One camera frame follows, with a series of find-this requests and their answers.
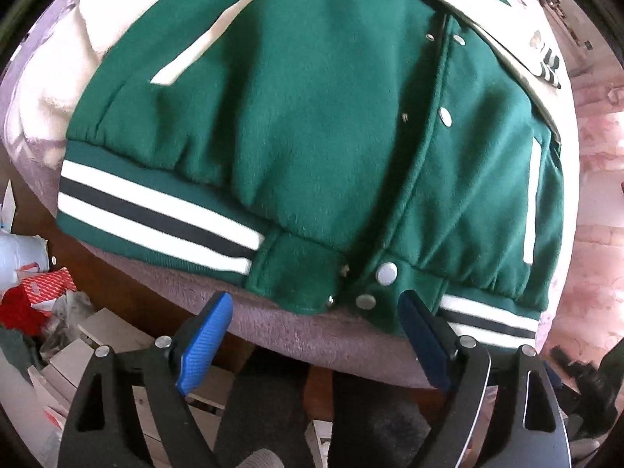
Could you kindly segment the white plastic bag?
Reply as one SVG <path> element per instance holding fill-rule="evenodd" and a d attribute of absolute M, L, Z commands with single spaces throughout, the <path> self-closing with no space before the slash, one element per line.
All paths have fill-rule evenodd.
<path fill-rule="evenodd" d="M 50 269 L 48 241 L 40 236 L 1 234 L 0 273 L 2 292 L 20 281 L 21 273 L 46 273 Z"/>

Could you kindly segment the red patterned box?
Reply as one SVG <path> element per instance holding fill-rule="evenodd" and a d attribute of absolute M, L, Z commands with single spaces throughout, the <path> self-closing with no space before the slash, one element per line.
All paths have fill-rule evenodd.
<path fill-rule="evenodd" d="M 1 295 L 1 325 L 28 337 L 39 336 L 56 300 L 67 292 L 76 291 L 74 280 L 65 267 L 24 278 Z"/>

